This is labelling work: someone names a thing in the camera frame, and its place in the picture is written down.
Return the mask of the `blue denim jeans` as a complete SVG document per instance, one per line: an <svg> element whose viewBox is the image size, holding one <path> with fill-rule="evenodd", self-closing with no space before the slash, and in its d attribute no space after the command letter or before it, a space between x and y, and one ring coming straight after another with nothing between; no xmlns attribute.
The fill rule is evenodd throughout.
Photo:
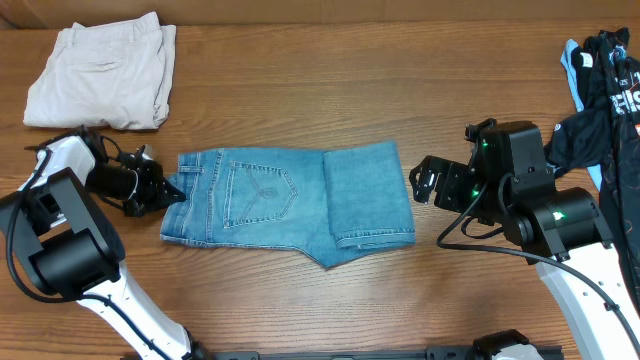
<svg viewBox="0 0 640 360"><path fill-rule="evenodd" d="M295 250L324 268L415 244L397 147L217 148L182 154L162 240Z"/></svg>

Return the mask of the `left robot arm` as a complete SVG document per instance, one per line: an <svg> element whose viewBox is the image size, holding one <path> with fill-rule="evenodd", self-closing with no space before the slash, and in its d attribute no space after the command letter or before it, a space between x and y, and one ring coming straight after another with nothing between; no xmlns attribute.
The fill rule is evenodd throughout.
<svg viewBox="0 0 640 360"><path fill-rule="evenodd" d="M80 126L33 146L34 171L1 200L9 274L36 301L76 302L93 311L140 359L209 359L205 346L134 279L123 242L99 206L141 217L186 196L146 148L111 156L108 141Z"/></svg>

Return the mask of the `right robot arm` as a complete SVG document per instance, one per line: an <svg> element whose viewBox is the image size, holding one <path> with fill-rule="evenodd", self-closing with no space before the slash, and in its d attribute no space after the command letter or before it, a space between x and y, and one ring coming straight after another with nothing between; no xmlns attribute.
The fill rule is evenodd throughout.
<svg viewBox="0 0 640 360"><path fill-rule="evenodd" d="M583 358L638 358L639 314L595 199L579 187L557 190L532 122L489 118L467 126L465 138L472 144L467 164L427 156L411 170L415 201L457 213L450 230L476 220L513 243L487 246L476 235L459 248L517 256L534 266Z"/></svg>

